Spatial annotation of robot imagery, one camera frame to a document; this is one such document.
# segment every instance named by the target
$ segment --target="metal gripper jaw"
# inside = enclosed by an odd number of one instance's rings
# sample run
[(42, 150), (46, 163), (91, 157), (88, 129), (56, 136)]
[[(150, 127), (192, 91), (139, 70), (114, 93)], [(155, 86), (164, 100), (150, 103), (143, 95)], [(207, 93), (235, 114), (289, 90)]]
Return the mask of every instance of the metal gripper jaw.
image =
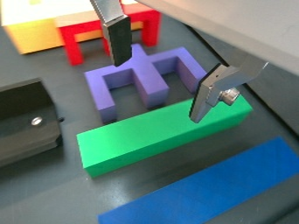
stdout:
[(119, 0), (90, 1), (102, 22), (102, 30), (108, 42), (111, 60), (118, 67), (132, 57), (131, 20), (123, 12)]
[(190, 118), (198, 123), (219, 102), (233, 105), (239, 97), (235, 89), (254, 80), (267, 66), (267, 62), (247, 53), (233, 60), (231, 66), (218, 64), (199, 84), (192, 100)]

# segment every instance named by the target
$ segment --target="green block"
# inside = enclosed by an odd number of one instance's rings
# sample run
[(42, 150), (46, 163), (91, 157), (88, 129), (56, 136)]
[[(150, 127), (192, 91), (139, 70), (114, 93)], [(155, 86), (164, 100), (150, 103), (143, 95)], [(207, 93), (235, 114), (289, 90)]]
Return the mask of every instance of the green block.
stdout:
[(210, 111), (200, 123), (190, 120), (192, 100), (78, 134), (83, 168), (91, 177), (150, 158), (194, 140), (239, 125), (253, 108), (243, 96), (230, 107)]

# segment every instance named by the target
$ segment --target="yellow block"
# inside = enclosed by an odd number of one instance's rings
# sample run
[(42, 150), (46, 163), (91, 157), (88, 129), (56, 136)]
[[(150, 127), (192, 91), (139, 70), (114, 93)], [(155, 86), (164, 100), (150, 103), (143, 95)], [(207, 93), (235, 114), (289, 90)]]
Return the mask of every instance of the yellow block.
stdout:
[[(58, 7), (66, 4), (66, 0), (51, 0), (51, 2), (26, 0), (26, 2), (22, 2), (23, 8), (19, 9), (20, 11), (15, 11), (15, 4), (20, 3), (18, 1), (19, 0), (3, 0), (3, 2), (0, 2), (2, 6), (4, 6), (2, 9), (3, 27), (18, 52), (20, 54), (32, 53), (63, 46), (55, 18), (60, 15), (76, 14), (80, 11), (87, 11), (91, 7), (90, 1), (78, 0), (71, 6), (74, 8), (71, 8), (71, 10), (70, 8)], [(132, 30), (142, 29), (142, 27), (142, 22), (131, 25)], [(100, 31), (90, 31), (76, 35), (76, 40), (80, 42), (100, 37), (103, 37)]]

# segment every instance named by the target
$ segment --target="white surface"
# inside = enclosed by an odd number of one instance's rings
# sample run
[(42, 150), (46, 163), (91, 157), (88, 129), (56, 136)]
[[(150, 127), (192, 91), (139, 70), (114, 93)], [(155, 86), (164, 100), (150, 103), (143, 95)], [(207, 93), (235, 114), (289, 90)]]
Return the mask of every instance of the white surface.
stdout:
[(94, 11), (90, 0), (42, 0), (31, 4), (30, 0), (2, 0), (3, 25), (15, 25), (46, 18)]
[(299, 75), (299, 0), (138, 0)]

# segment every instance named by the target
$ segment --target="blue mat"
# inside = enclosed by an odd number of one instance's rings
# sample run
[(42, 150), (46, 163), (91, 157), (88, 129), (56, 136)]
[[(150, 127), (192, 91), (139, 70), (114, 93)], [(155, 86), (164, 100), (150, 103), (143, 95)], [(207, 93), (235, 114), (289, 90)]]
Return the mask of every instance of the blue mat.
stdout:
[(192, 174), (103, 213), (100, 224), (203, 223), (299, 172), (299, 158), (282, 138)]

